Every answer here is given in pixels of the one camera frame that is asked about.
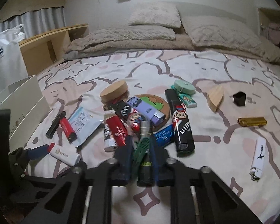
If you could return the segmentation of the small red lighter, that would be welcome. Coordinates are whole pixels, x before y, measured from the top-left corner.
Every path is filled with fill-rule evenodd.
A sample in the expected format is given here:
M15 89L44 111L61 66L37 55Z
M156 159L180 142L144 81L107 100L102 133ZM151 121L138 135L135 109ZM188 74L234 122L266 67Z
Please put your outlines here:
M65 117L63 117L60 120L60 125L61 125L61 127L62 127L62 129L63 129L63 131L64 131L64 133L65 133L69 142L73 142L77 139L75 131L73 130L69 121Z

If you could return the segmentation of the beige quilted pillow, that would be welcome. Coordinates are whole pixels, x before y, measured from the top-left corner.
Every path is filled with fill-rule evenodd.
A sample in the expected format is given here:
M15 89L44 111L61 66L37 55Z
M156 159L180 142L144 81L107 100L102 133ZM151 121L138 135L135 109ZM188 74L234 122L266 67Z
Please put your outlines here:
M243 22L215 16L188 16L181 22L197 47L238 50L259 57L265 53L260 38Z

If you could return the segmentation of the green plastic clip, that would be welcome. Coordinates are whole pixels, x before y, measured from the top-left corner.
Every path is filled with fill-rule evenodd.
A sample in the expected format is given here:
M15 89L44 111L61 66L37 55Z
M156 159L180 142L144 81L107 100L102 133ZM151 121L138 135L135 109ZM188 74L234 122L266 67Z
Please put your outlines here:
M140 140L137 145L137 148L134 151L133 159L132 159L132 172L137 172L144 155L147 150L150 148L150 138L144 137Z

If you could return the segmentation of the black AUTO lighter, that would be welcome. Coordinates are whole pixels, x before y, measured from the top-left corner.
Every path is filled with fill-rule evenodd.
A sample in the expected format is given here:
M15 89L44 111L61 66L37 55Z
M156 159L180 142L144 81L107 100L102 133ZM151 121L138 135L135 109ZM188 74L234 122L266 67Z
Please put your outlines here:
M139 187L152 187L155 185L153 163L150 153L144 155L141 165L139 166L137 185Z

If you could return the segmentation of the round wooden lid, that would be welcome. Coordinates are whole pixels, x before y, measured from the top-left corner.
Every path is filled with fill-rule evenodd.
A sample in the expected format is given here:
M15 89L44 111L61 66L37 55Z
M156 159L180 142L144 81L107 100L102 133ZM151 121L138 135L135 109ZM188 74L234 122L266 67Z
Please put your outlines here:
M102 90L100 98L103 102L114 100L128 91L128 85L125 80L120 80L112 83L107 88Z

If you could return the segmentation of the white red capped lighter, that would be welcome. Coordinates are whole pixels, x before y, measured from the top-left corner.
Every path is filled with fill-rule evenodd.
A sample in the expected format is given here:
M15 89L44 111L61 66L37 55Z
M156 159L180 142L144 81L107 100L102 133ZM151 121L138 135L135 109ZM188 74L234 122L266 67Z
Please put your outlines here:
M51 143L48 146L48 152L51 156L68 166L74 166L81 160L81 156L78 153L61 147L55 143Z

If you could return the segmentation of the white storage box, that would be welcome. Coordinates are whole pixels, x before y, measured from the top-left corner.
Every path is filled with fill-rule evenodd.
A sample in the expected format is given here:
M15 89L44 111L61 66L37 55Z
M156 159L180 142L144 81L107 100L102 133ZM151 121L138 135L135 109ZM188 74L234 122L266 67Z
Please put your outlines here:
M10 110L10 152L26 145L50 111L35 75L21 79L1 91L0 109Z

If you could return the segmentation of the wooden bedside shelf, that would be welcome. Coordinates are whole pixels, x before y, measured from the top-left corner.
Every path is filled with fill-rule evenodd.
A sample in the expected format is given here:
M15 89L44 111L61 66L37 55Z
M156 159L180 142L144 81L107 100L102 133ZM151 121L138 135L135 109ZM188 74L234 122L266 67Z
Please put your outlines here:
M88 32L88 24L53 29L20 42L20 50L28 75L37 75L63 61L66 48L74 39Z

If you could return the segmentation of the beige folded blanket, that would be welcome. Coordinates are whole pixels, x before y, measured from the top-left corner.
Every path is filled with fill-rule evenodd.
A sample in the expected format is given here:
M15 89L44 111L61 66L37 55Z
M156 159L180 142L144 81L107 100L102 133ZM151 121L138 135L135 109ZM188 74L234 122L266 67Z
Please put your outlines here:
M237 44L222 39L211 44L209 41L197 43L186 33L175 33L171 28L157 25L137 25L99 29L85 37L74 39L64 48L65 60L111 54L126 50L215 50L235 56L261 59L264 62L280 64L280 48L264 37L241 40Z

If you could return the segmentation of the gold metal lighter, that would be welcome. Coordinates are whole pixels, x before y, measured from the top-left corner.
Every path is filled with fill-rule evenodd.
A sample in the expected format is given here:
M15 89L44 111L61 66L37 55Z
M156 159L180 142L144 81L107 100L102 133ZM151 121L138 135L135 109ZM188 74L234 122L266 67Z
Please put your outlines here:
M249 118L238 118L237 123L242 127L250 126L265 126L267 120L264 117L249 117Z

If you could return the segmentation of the slim black lighter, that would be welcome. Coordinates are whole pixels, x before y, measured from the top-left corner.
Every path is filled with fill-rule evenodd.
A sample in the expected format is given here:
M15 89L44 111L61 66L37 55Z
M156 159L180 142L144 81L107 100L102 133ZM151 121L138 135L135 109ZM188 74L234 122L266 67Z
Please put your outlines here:
M60 120L62 118L64 118L66 116L66 112L65 111L62 111L61 113L59 113L56 118L53 120L50 128L48 129L47 133L45 134L45 136L48 138L48 139L52 139L53 138L53 135L55 134L59 124L60 124Z

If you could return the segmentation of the small black SAFETY lighter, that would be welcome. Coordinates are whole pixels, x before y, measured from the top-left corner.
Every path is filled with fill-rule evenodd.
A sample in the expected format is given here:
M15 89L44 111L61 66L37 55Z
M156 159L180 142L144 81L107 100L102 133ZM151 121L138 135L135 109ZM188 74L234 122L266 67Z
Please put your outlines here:
M115 114L124 122L127 122L129 116L133 113L132 107L123 100L116 103L107 103L107 106L113 109Z

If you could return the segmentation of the blue white medicine sachet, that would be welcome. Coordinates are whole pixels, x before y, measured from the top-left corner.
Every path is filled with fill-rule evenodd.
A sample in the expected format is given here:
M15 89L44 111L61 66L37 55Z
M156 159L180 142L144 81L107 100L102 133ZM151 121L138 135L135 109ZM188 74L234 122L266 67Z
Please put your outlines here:
M92 117L83 107L79 107L69 118L69 123L77 136L72 145L76 148L80 147L102 124L102 121L102 119Z

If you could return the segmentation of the wooden wedge block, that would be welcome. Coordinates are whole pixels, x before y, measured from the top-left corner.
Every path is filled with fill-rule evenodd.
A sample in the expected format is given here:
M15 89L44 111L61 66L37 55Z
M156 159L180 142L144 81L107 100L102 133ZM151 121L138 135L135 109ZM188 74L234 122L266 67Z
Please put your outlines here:
M214 86L207 92L207 103L210 110L215 113L223 100L223 87L221 85Z

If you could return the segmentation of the teal patterned lighter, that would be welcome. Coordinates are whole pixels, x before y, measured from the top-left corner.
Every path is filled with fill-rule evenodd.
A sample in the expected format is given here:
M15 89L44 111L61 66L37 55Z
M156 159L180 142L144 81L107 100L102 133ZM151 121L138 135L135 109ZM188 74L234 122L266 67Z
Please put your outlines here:
M188 108L197 107L197 103L192 99L190 95L178 93L178 97Z

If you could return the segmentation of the small black cap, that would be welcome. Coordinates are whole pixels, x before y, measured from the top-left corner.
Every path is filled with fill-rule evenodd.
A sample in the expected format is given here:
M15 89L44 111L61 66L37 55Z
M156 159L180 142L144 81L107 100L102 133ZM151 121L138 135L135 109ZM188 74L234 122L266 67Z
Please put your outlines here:
M238 107L243 107L245 106L245 102L246 102L246 93L239 91L237 93L235 93L233 95L233 100L235 105L237 105Z

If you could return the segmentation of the mint green round case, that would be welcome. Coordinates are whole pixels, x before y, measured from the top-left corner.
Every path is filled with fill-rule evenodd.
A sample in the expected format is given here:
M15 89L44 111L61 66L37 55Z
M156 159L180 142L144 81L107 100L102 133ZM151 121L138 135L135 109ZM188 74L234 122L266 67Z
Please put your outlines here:
M189 82L177 79L173 84L174 88L183 94L193 95L196 92L196 88Z

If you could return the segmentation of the purple lighter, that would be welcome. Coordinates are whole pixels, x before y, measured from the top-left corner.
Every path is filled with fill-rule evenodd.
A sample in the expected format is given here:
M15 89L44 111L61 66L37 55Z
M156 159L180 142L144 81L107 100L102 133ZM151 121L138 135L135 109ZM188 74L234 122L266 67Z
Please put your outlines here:
M165 120L164 113L136 96L129 98L126 102L132 108L144 114L144 116L151 121L153 126L158 126Z

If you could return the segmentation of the grey curtain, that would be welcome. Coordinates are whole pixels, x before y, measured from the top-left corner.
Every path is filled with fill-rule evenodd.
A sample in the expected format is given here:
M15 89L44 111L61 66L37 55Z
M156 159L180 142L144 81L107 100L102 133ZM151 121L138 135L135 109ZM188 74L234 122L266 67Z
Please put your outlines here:
M13 16L0 23L0 33L21 24L24 25L21 31L25 34L26 38L53 29L66 27L64 7L28 11L24 14Z

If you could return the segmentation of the white shopping bag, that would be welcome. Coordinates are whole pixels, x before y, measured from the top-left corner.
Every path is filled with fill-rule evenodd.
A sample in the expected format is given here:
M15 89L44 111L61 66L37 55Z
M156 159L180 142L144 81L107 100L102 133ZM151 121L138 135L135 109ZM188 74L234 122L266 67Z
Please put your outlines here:
M0 33L0 92L7 86L28 77L27 68L20 50L23 24Z

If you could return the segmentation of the white X lighter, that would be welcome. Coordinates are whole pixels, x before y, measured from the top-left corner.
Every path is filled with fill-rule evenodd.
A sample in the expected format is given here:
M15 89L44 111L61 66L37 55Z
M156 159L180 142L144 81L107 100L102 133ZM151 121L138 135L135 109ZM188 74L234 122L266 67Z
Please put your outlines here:
M264 162L266 160L266 139L259 137L256 140L253 161L250 168L250 175L253 181L259 181L264 170Z

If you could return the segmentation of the black SAFETY cartoon lighter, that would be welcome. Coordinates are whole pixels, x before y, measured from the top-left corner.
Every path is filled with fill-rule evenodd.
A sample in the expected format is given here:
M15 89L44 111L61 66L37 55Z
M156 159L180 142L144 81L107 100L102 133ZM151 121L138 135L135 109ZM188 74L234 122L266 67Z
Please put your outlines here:
M165 90L165 96L171 112L176 152L189 154L195 150L195 143L185 104L172 88Z

